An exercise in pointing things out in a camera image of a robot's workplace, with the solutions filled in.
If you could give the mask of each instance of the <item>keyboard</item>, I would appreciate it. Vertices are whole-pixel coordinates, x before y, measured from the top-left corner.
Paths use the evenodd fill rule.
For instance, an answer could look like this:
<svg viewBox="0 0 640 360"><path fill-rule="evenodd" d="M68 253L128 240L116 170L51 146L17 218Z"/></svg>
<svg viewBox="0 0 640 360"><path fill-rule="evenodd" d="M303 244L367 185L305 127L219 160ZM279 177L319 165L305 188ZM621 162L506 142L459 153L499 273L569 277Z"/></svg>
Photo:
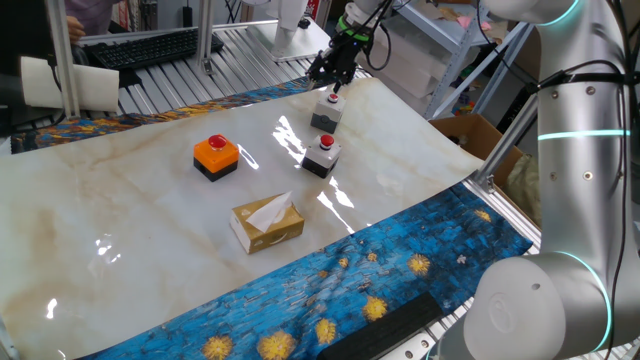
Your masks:
<svg viewBox="0 0 640 360"><path fill-rule="evenodd" d="M222 40L213 35L211 52L218 52L223 47ZM197 48L198 29L193 29L115 45L99 43L82 49L87 56L95 58L105 68L122 70L188 57L195 54Z"/></svg>

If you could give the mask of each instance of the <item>marble pattern mat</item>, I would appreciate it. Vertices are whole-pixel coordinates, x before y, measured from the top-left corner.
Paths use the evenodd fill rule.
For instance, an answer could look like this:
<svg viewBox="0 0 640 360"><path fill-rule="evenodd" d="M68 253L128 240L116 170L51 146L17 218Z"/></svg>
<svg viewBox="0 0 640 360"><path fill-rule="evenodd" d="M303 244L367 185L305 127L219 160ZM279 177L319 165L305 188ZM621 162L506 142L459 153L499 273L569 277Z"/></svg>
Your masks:
<svg viewBox="0 0 640 360"><path fill-rule="evenodd" d="M481 161L380 81L344 89L327 179L301 169L319 91L0 158L0 314L24 359L81 357L411 207ZM237 171L210 183L193 145L222 133ZM247 255L231 208L285 191L302 236Z"/></svg>

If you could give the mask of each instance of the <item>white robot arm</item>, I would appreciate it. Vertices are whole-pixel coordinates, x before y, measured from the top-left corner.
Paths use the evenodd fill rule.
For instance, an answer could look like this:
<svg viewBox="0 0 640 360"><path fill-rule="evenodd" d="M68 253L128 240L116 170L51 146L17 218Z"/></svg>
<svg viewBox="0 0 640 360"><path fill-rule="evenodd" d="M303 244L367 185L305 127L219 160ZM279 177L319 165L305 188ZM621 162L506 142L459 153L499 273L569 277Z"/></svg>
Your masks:
<svg viewBox="0 0 640 360"><path fill-rule="evenodd" d="M483 275L473 306L429 359L565 359L640 335L627 138L635 82L607 0L485 0L538 24L539 255Z"/></svg>

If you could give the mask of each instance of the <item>table mat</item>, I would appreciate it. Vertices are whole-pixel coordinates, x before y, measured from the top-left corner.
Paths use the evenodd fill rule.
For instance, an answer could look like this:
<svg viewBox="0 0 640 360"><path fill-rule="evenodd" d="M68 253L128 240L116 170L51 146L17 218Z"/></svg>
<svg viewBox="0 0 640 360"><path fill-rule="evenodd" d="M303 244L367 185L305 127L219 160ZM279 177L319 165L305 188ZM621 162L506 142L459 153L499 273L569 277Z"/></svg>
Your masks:
<svg viewBox="0 0 640 360"><path fill-rule="evenodd" d="M531 245L457 184L83 359L315 359L421 293L452 313L491 264Z"/></svg>

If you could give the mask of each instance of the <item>white cylinder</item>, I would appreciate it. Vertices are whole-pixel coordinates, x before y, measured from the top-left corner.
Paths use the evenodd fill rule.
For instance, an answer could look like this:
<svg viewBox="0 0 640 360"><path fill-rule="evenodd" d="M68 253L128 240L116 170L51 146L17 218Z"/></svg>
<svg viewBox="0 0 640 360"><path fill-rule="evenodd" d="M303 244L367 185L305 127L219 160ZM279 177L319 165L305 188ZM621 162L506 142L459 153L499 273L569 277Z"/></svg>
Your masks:
<svg viewBox="0 0 640 360"><path fill-rule="evenodd" d="M510 258L482 276L464 323L464 340L476 360L553 359L566 331L562 300L533 262Z"/></svg>
<svg viewBox="0 0 640 360"><path fill-rule="evenodd" d="M56 85L46 60L22 57L22 93L25 104L34 107L64 107L62 92ZM93 111L118 110L119 73L113 70L74 65L80 109Z"/></svg>

